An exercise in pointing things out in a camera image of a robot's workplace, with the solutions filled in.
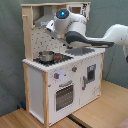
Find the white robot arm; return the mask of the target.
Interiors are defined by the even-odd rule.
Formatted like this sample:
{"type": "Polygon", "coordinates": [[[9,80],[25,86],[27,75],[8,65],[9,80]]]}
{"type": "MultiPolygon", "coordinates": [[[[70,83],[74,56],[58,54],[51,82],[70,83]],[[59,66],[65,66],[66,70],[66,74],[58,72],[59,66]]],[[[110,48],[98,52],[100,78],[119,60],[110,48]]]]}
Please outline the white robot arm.
{"type": "Polygon", "coordinates": [[[46,30],[53,37],[61,40],[70,47],[109,48],[114,45],[123,47],[124,56],[128,63],[128,26],[112,25],[102,38],[86,36],[86,18],[75,14],[66,8],[59,9],[46,30]]]}

